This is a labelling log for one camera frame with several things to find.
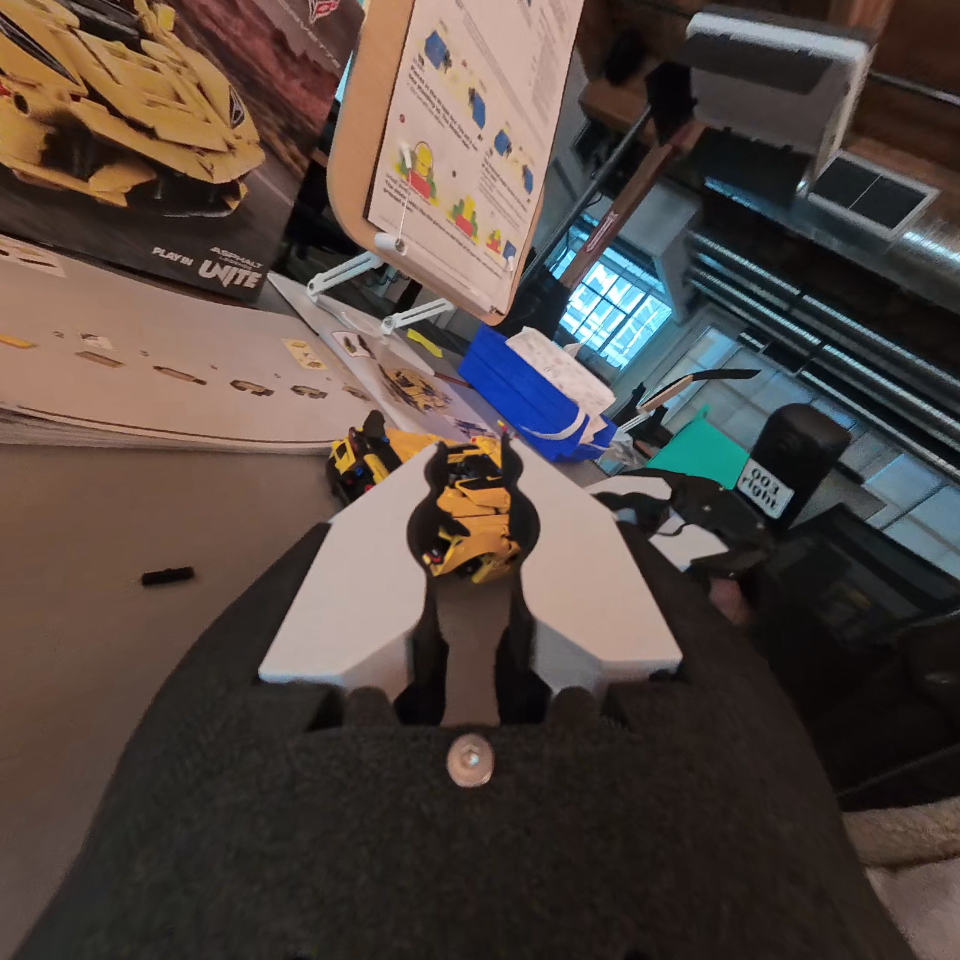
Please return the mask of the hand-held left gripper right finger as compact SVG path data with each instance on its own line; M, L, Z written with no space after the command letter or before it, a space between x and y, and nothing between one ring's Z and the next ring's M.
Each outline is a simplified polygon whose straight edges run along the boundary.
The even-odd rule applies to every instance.
M674 674L681 649L614 513L523 444L503 440L501 464L534 675L551 693L601 697L611 685Z

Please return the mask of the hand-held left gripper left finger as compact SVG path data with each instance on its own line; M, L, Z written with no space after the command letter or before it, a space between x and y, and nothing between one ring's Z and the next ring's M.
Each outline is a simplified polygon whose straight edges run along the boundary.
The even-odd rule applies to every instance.
M424 554L439 532L448 454L429 443L332 519L259 664L261 682L445 701L450 646Z

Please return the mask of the black panel desk lamp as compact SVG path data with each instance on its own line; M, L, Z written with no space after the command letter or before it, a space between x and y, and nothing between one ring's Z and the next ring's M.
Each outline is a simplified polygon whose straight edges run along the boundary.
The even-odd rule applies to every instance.
M637 405L636 411L637 414L640 415L651 415L657 409L665 406L667 402L685 390L688 390L690 386L695 383L715 379L749 380L758 376L760 373L761 371L758 368L752 367L721 367L692 371L645 397L642 402Z

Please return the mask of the grey desk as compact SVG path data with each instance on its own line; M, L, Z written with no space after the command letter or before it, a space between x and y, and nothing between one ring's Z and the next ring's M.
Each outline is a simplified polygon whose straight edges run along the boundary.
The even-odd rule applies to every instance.
M324 462L2 446L2 958L58 889L168 675L338 510ZM140 583L180 567L196 577Z

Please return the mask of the person's right hand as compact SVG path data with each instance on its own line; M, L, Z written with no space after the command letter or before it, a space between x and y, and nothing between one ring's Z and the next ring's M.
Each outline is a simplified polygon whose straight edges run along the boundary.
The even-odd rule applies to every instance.
M712 606L730 623L744 629L751 624L755 611L738 581L711 578L707 594Z

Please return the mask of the teal board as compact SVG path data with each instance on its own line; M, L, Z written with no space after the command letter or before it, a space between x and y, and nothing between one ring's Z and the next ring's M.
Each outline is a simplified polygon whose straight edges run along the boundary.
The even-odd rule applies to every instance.
M748 451L709 420L703 406L646 464L648 470L709 479L732 491L748 463Z

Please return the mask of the white patterned paper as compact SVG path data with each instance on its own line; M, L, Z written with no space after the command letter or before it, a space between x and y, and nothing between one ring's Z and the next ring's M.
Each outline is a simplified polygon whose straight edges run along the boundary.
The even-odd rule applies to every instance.
M524 326L506 339L505 344L576 407L570 423L558 431L542 432L526 425L519 428L529 436L546 442L567 441L579 432L580 445L587 447L595 457L604 453L617 431L617 426L604 417L616 397L608 384L578 360L577 354L582 343L573 342L560 347L540 331Z

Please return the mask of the yellow toy brick car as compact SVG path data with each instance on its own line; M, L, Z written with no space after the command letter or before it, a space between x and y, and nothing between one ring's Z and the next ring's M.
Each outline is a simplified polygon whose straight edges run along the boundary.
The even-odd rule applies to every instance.
M501 440L488 433L457 440L386 425L374 410L335 441L326 464L331 492L349 505L429 446L447 448L438 496L438 535L423 555L434 576L457 574L474 584L501 579L520 548L510 535L510 494L503 483Z

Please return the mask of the blue plastic bin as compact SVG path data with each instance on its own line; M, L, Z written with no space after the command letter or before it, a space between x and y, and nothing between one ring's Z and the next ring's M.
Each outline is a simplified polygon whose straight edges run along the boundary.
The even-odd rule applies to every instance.
M520 426L541 432L564 428L575 416L576 407L517 354L506 346L506 337L492 327L482 326L459 366L459 374L501 419L534 448L554 463L579 463L600 458L579 443L580 433L562 441L529 436Z

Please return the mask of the window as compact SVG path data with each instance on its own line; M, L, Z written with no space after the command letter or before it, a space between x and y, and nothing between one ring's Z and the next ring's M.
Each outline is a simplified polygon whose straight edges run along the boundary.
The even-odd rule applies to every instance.
M574 288L559 322L563 346L578 344L588 358L625 370L673 314L663 283L647 260L607 252Z

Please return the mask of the white vent grille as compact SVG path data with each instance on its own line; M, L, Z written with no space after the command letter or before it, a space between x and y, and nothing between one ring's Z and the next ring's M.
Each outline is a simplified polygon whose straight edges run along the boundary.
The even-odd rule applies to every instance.
M839 150L811 180L805 198L859 229L894 242L941 193L934 185Z

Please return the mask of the instruction booklet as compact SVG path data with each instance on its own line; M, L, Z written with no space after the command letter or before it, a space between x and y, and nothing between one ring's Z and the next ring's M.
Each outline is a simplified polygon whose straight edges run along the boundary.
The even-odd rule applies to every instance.
M440 412L369 391L299 316L164 290L2 236L3 447L327 453L375 409L462 441L489 431L442 379Z

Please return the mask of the grey ceiling unit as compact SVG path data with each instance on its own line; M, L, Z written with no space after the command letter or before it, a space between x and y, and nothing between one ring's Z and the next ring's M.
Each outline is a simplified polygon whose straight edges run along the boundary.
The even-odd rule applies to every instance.
M675 62L697 122L821 165L846 137L875 48L869 30L713 5L690 18Z

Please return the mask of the dark toy car box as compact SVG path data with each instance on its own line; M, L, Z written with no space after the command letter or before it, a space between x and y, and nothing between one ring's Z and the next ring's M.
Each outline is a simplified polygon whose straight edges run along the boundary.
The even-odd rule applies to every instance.
M250 305L364 7L3 1L2 234Z

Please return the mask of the silver ventilation duct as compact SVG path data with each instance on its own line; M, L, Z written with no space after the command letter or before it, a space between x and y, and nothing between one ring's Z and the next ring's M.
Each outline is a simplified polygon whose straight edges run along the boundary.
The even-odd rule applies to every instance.
M958 201L942 194L894 239L797 199L793 230L846 260L884 277L909 294L959 313Z

